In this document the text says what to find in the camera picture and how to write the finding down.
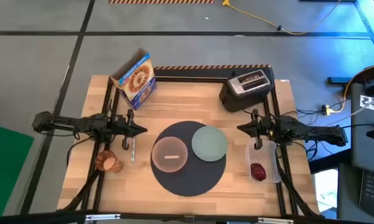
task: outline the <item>red apple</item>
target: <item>red apple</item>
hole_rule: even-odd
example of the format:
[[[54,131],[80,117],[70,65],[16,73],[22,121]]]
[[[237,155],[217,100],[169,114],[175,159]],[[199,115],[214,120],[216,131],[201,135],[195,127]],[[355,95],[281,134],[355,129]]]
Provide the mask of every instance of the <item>red apple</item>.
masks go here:
[[[266,171],[261,164],[252,163],[250,164],[250,175],[258,181],[263,181],[266,178]]]

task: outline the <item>clear plastic bowl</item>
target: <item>clear plastic bowl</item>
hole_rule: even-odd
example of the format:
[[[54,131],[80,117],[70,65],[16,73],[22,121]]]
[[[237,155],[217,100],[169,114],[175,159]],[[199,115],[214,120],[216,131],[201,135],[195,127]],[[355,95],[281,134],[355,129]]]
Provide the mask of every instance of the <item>clear plastic bowl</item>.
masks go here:
[[[152,150],[152,161],[163,172],[180,170],[187,162],[187,158],[187,146],[176,137],[162,138]]]
[[[281,177],[279,176],[276,167],[276,143],[263,140],[263,147],[258,150],[255,149],[255,143],[256,138],[251,138],[246,146],[246,163],[248,165],[249,179],[256,183],[278,183],[281,181]],[[258,181],[251,176],[250,165],[253,163],[263,166],[266,172],[266,178],[264,180]]]

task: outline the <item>cereal box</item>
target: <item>cereal box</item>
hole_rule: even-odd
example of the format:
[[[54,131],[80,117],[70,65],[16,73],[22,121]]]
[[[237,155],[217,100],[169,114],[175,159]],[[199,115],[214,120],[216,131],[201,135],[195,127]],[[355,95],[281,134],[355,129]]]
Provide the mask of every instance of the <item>cereal box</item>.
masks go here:
[[[115,74],[111,76],[115,86],[128,105],[136,110],[156,88],[154,69],[149,53],[139,49]]]

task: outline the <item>orange striped tape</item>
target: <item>orange striped tape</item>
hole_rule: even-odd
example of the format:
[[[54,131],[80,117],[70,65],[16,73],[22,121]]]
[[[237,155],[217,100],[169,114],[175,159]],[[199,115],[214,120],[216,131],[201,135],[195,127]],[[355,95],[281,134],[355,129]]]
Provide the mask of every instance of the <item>orange striped tape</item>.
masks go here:
[[[110,4],[213,4],[214,0],[108,0]]]
[[[155,70],[178,69],[219,69],[219,68],[271,68],[271,65],[188,65],[188,66],[158,66]]]

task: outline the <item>gray floor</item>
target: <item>gray floor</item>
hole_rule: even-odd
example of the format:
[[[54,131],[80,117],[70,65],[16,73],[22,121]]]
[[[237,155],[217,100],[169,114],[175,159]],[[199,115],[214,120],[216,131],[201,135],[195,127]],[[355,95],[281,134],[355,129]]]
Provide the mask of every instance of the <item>gray floor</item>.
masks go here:
[[[298,0],[231,3],[281,22],[294,31],[306,30],[334,5]],[[88,0],[0,0],[0,30],[79,30],[87,5]],[[88,30],[274,31],[261,21],[221,6],[218,0],[213,5],[201,6],[108,5],[105,0],[97,0]],[[366,29],[355,6],[343,3],[316,32],[366,32]],[[6,215],[18,212],[42,142],[42,137],[32,132],[31,121],[36,113],[54,107],[75,40],[72,36],[0,36],[0,126],[35,137]],[[351,77],[374,64],[374,44],[366,38],[85,37],[61,114],[79,116],[91,75],[110,75],[138,47],[150,51],[155,66],[269,63],[276,78],[291,80],[297,107],[307,110],[341,100],[341,88],[327,86],[326,77]],[[347,103],[343,113],[320,116],[316,124],[325,125],[349,113]],[[310,117],[302,122],[310,123]],[[72,142],[72,138],[54,138],[31,212],[56,209],[65,175],[65,155]],[[343,149],[325,146],[332,152]],[[320,150],[317,157],[328,154]]]

